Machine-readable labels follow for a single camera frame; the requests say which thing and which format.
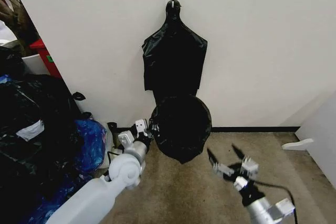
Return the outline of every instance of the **white door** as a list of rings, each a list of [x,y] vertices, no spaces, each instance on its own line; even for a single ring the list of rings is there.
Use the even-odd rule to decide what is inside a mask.
[[[299,140],[314,140],[307,151],[336,188],[336,93],[295,134]]]

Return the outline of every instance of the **black cable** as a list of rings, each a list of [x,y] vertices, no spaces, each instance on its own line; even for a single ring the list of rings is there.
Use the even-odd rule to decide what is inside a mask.
[[[113,154],[113,155],[116,155],[116,156],[118,156],[118,155],[119,155],[118,153],[114,153],[114,152],[107,152],[107,157],[109,158],[109,164],[111,164],[111,157],[110,157],[110,154]]]
[[[257,185],[268,186],[268,187],[279,188],[279,189],[285,190],[289,194],[290,200],[292,201],[292,204],[295,207],[295,209],[294,209],[294,220],[295,220],[295,224],[298,224],[298,216],[297,216],[297,213],[296,213],[296,206],[295,206],[294,197],[293,197],[293,194],[290,192],[290,190],[287,187],[278,186],[278,185],[269,184],[269,183],[264,183],[264,182],[260,182],[260,181],[256,181],[256,180],[251,180],[251,181],[253,181]]]

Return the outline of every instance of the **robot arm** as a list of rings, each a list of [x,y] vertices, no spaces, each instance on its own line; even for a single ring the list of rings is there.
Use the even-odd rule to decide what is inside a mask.
[[[250,157],[245,156],[234,145],[233,148],[237,156],[242,160],[241,163],[230,166],[219,164],[215,155],[209,149],[207,150],[214,173],[234,183],[235,189],[242,196],[243,206],[246,207],[250,214],[252,224],[281,223],[283,219],[294,212],[294,205],[287,198],[271,205],[265,194],[260,192],[254,185],[259,165]]]
[[[145,168],[145,155],[151,139],[146,133],[145,120],[138,120],[138,139],[130,131],[119,134],[124,153],[115,157],[108,175],[94,178],[68,199],[48,219],[47,224],[92,224],[99,223],[112,209],[116,197],[125,189],[140,183]]]

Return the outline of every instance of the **baseboard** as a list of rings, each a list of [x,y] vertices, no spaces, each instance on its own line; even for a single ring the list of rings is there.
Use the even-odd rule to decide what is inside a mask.
[[[280,127],[212,127],[212,132],[295,132],[299,126]]]

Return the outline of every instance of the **round black object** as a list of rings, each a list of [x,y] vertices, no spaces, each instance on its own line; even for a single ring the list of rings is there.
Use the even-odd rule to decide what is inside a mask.
[[[156,143],[161,152],[184,164],[202,153],[211,132],[211,115],[206,105],[192,95],[169,97],[151,117]]]

